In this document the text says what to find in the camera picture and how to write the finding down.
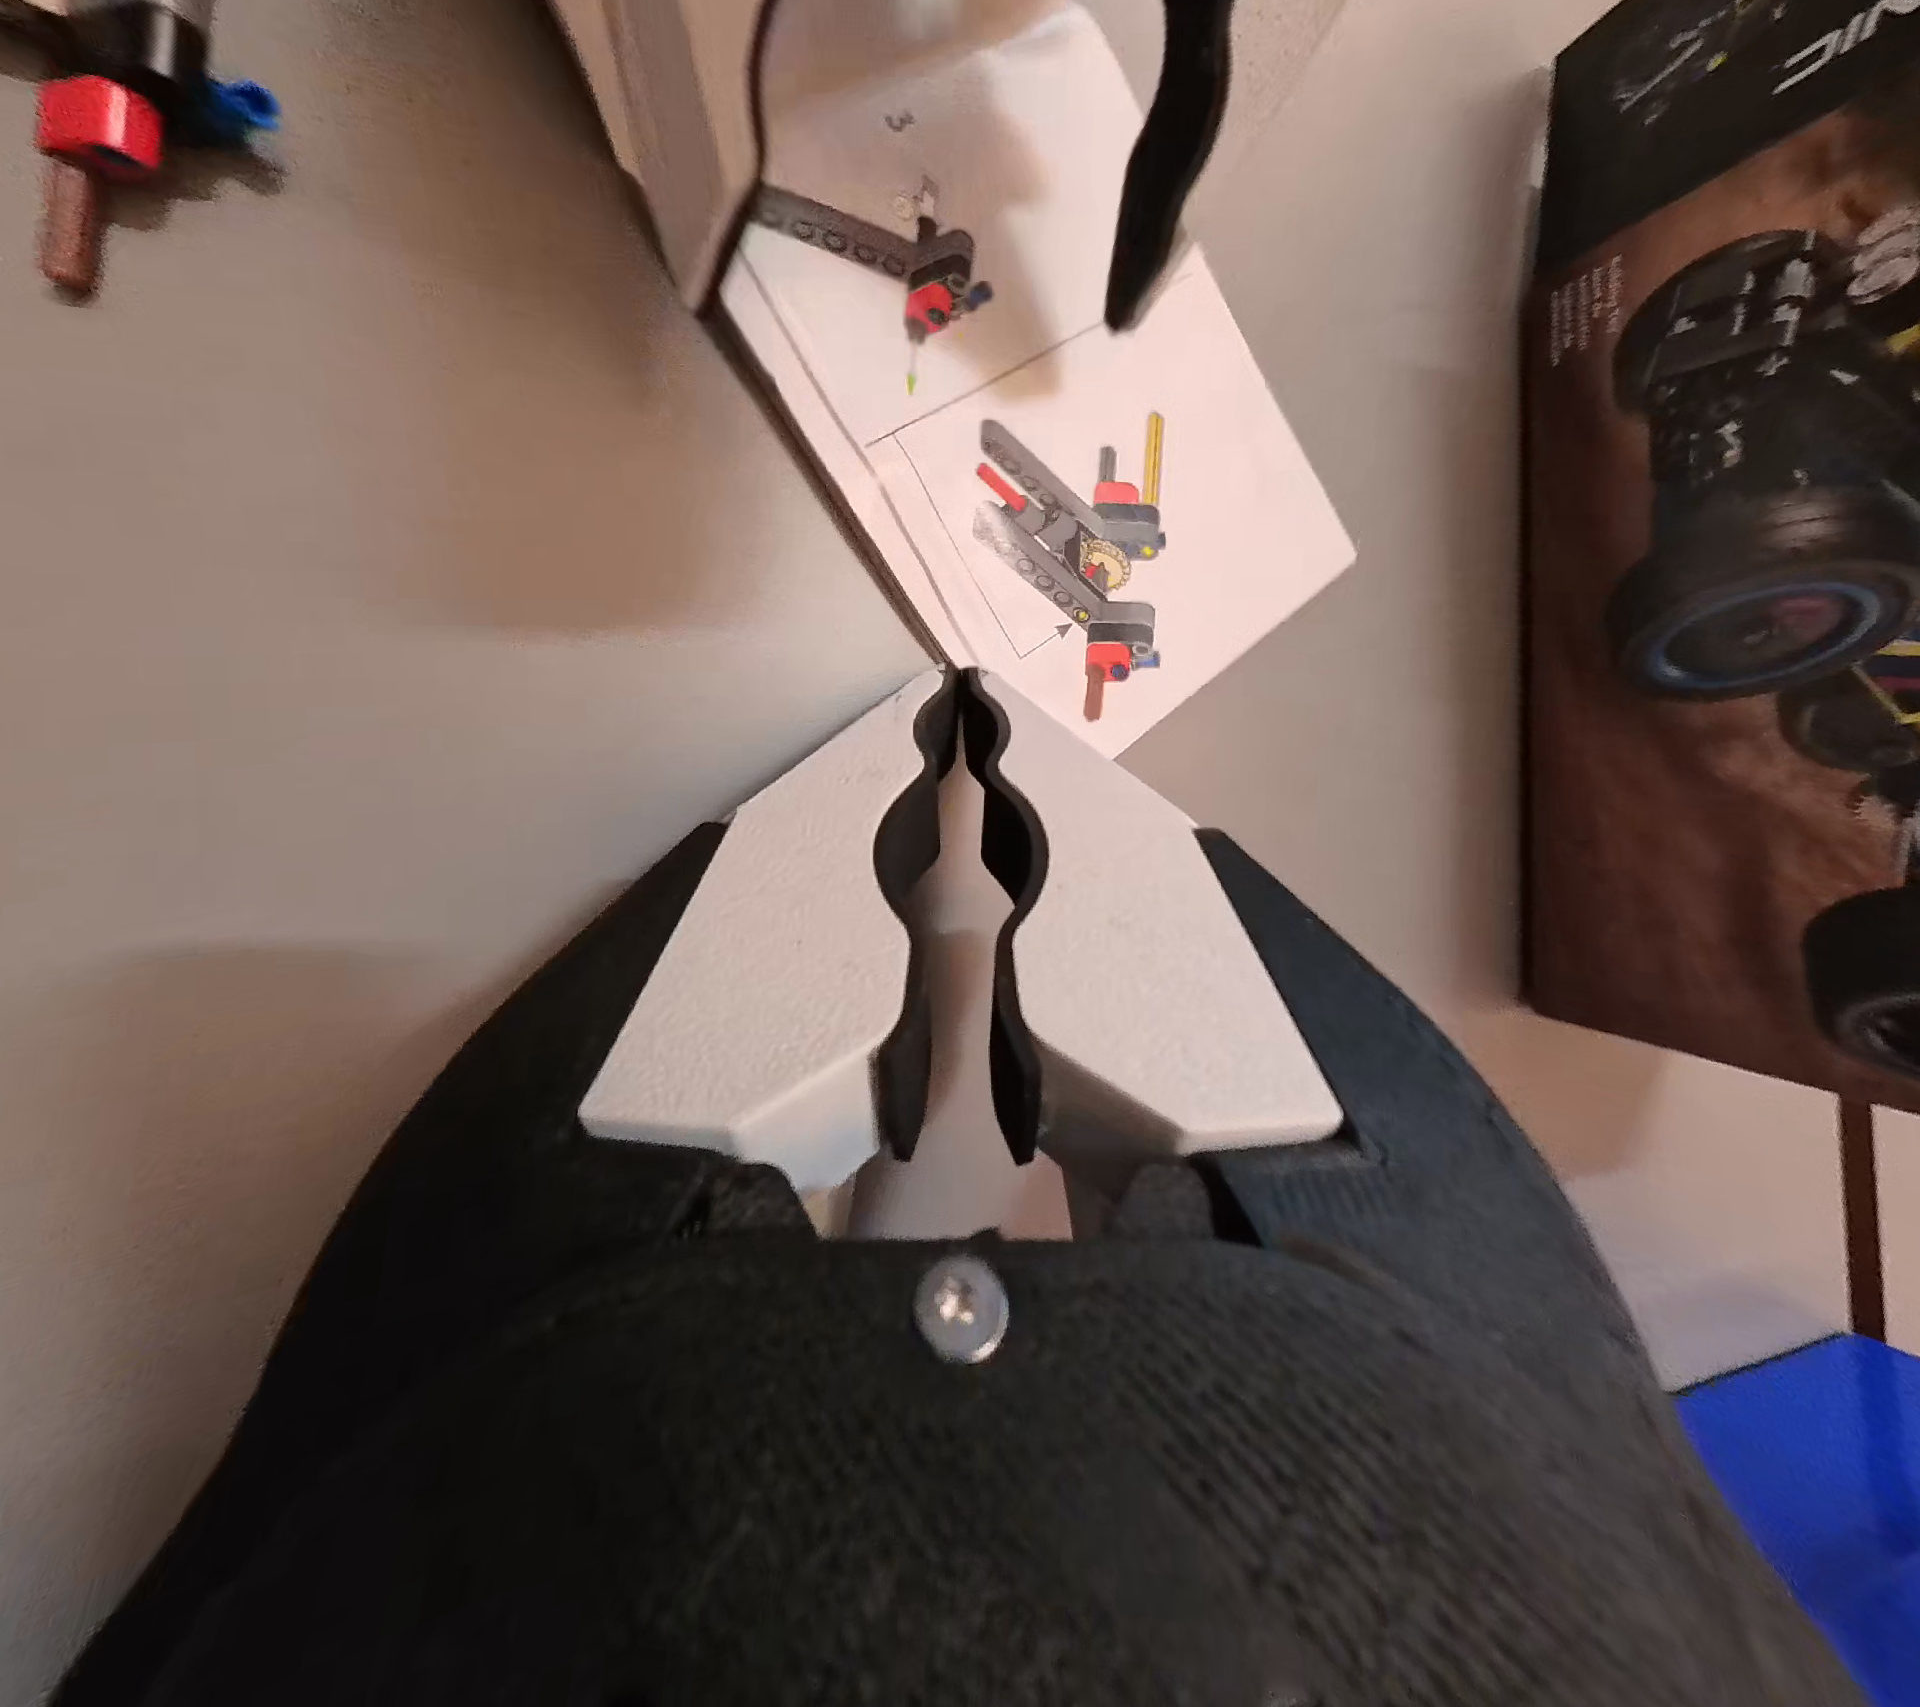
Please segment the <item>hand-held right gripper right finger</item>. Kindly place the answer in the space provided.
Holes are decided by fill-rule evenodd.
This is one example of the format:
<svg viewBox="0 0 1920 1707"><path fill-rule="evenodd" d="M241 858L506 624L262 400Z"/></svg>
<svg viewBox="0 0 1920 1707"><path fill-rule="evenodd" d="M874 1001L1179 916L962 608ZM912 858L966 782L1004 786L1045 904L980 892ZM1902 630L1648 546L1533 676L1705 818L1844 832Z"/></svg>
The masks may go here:
<svg viewBox="0 0 1920 1707"><path fill-rule="evenodd" d="M1117 1197L1148 1163L1331 1141L1341 1105L1198 826L1000 676L960 702L1008 904L987 1073L1014 1161Z"/></svg>

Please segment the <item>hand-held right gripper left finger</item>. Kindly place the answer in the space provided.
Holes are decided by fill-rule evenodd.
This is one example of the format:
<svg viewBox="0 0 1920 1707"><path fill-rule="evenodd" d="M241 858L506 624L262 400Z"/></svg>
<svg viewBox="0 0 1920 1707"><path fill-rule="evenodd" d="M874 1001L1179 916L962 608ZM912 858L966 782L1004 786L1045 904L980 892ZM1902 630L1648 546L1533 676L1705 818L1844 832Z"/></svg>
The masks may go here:
<svg viewBox="0 0 1920 1707"><path fill-rule="evenodd" d="M932 670L742 804L579 1103L620 1143L827 1191L907 1161L934 1019L910 902L941 852L957 676Z"/></svg>

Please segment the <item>white lego instruction booklet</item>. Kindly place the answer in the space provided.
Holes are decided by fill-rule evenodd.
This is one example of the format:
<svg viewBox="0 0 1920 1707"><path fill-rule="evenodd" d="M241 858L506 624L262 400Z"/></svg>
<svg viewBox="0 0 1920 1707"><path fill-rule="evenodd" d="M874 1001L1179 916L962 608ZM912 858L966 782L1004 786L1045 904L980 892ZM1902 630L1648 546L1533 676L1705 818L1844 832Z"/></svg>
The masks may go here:
<svg viewBox="0 0 1920 1707"><path fill-rule="evenodd" d="M1105 324L1143 112L1085 0L775 0L758 84L722 314L938 660L1116 756L1352 566L1191 242Z"/></svg>

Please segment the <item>dark lego set box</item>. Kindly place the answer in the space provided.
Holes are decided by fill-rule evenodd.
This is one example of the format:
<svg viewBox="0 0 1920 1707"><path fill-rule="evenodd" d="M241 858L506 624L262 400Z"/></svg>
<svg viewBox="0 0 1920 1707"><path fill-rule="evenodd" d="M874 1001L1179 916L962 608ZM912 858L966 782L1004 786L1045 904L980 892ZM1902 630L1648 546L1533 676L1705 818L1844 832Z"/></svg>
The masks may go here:
<svg viewBox="0 0 1920 1707"><path fill-rule="evenodd" d="M1917 0L1621 0L1521 354L1541 1013L1916 1111Z"/></svg>

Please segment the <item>blue plastic bin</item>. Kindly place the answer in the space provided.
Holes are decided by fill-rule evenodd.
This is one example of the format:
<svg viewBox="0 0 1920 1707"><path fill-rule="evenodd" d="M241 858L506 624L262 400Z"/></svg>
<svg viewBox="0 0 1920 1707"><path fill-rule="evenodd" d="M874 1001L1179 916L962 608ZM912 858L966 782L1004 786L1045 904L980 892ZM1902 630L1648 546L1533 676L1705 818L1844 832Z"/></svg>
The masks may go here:
<svg viewBox="0 0 1920 1707"><path fill-rule="evenodd" d="M1878 1705L1917 1701L1917 1357L1827 1335L1675 1395L1767 1563Z"/></svg>

